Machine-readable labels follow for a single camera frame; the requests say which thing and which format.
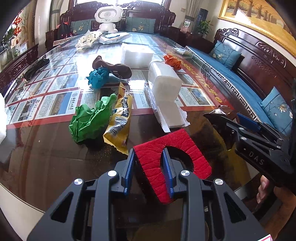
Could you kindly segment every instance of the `human hand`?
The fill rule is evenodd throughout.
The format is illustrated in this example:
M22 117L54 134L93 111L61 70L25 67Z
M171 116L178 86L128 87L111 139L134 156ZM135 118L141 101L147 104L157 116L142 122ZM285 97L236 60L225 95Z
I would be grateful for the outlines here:
M270 185L269 180L264 176L261 177L260 182L261 185L257 194L258 203L266 199ZM273 240L277 238L279 232L286 225L296 206L296 196L286 187L274 187L274 194L283 204L264 227L266 232L271 234Z

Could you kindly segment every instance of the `green crumpled paper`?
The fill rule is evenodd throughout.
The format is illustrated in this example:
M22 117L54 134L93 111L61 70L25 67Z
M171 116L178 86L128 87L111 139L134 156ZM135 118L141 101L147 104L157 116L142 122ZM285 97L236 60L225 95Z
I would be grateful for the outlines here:
M76 107L75 115L69 125L69 130L75 142L85 139L95 139L100 129L109 123L112 115L112 105L116 102L116 94L103 96L98 100L95 108L90 109L87 104Z

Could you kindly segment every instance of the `silver screw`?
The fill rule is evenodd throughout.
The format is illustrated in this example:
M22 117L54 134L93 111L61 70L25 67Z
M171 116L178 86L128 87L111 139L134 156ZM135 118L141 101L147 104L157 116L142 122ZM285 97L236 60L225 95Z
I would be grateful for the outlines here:
M115 177L116 174L117 174L117 171L114 171L114 170L112 170L112 171L108 171L108 176L109 176L109 177Z
M75 185L80 185L81 183L83 183L83 180L82 180L81 178L77 178L77 179L75 179L75 181L74 181L74 184L75 184Z
M183 170L183 171L181 171L181 175L182 175L182 176L189 176L189 174L190 174L190 172L187 171L187 170Z
M215 183L216 183L217 185L222 185L222 184L223 184L223 180L220 179L220 178L217 178L217 179L215 180Z

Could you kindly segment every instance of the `red foam block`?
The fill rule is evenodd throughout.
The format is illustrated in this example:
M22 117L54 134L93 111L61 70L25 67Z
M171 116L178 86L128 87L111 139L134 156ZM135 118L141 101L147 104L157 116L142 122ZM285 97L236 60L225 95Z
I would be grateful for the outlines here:
M193 173L206 179L212 168L184 129L134 147L142 169L149 180L159 201L168 204L173 200L166 190L165 177L160 169L160 157L167 146L179 148L186 152L193 162Z

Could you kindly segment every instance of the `curtain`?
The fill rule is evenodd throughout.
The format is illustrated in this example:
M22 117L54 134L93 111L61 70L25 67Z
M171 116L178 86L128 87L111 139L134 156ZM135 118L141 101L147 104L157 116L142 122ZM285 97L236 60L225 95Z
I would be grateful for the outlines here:
M185 11L185 19L183 24L181 25L181 29L184 24L188 25L189 27L185 28L188 32L193 30L195 19L197 18L198 10L200 9L200 5L204 0L186 0L186 11Z
M60 10L64 0L52 0L49 28L56 29L59 25Z

